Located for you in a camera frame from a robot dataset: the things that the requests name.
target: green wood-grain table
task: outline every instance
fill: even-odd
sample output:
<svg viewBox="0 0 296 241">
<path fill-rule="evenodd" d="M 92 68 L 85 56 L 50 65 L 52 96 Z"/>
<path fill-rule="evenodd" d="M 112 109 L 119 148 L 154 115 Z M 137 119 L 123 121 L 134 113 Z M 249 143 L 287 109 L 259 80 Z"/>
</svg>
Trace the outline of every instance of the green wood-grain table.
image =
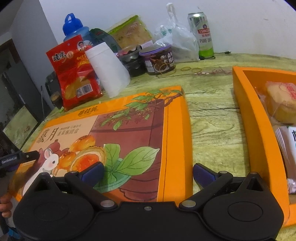
<svg viewBox="0 0 296 241">
<path fill-rule="evenodd" d="M 181 85 L 191 118 L 193 164 L 200 162 L 216 172 L 227 170 L 234 176 L 245 176 L 250 171 L 249 156 L 242 117 L 233 92 L 231 74 L 233 66 L 296 71 L 296 60 L 267 55 L 220 54 L 214 60 L 177 64 L 176 71 L 167 73 L 170 74 L 168 76 L 156 77 L 144 74 L 132 78 L 129 86 L 116 98 Z M 201 68 L 202 73 L 194 73 L 198 71 L 196 68 Z M 69 112 L 60 113 L 55 108 L 46 121 L 108 100 L 110 98 L 104 95 Z M 24 145 L 24 151 L 28 150 L 44 124 L 36 129 Z M 194 184 L 194 193 L 198 190 Z M 277 240 L 296 240 L 296 226 L 282 229 Z"/>
</svg>

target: plastic bag handle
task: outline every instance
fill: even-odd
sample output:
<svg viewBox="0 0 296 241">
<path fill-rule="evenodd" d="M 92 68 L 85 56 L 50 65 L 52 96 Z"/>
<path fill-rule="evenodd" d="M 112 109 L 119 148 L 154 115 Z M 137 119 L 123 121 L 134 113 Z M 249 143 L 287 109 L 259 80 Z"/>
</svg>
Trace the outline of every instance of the plastic bag handle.
<svg viewBox="0 0 296 241">
<path fill-rule="evenodd" d="M 175 7 L 174 7 L 173 3 L 170 2 L 167 4 L 167 10 L 168 10 L 168 15 L 171 19 L 171 22 L 173 24 L 173 27 L 175 27 L 176 23 L 178 23 L 178 19 L 176 16 Z"/>
<path fill-rule="evenodd" d="M 69 17 L 71 17 L 71 20 L 75 19 L 74 13 L 70 13 L 67 15 L 67 17 L 65 18 L 65 23 L 69 21 Z"/>
</svg>

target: red seasoning packet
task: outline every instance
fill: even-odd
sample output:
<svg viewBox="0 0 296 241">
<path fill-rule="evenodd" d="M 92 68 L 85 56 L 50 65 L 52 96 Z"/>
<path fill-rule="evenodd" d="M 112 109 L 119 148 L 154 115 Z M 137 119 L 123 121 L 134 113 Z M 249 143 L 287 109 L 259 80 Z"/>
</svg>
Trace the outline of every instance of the red seasoning packet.
<svg viewBox="0 0 296 241">
<path fill-rule="evenodd" d="M 59 79 L 65 110 L 103 96 L 94 69 L 85 55 L 85 51 L 92 47 L 87 42 L 78 35 L 46 53 Z"/>
</svg>

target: beer can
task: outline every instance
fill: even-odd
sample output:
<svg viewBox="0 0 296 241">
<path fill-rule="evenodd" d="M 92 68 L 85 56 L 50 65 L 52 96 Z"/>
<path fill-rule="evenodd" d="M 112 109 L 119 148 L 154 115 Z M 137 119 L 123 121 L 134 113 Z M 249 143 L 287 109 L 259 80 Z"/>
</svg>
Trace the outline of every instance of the beer can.
<svg viewBox="0 0 296 241">
<path fill-rule="evenodd" d="M 189 13 L 188 22 L 190 31 L 198 40 L 199 55 L 204 58 L 213 57 L 214 49 L 207 16 L 203 12 Z"/>
</svg>

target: white mouse illustration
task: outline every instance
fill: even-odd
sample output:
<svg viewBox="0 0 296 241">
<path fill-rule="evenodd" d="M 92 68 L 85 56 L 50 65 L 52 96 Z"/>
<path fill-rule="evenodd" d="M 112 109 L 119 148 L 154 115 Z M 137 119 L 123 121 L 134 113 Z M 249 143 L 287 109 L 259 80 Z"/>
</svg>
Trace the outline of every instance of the white mouse illustration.
<svg viewBox="0 0 296 241">
<path fill-rule="evenodd" d="M 24 186 L 24 190 L 22 192 L 22 195 L 26 193 L 28 188 L 31 186 L 35 178 L 42 172 L 48 172 L 49 174 L 51 173 L 51 170 L 57 167 L 59 164 L 59 155 L 52 153 L 51 148 L 48 148 L 44 151 L 44 158 L 45 162 L 43 165 L 39 168 L 39 170 L 32 176 L 30 179 L 27 181 L 27 183 Z"/>
</svg>

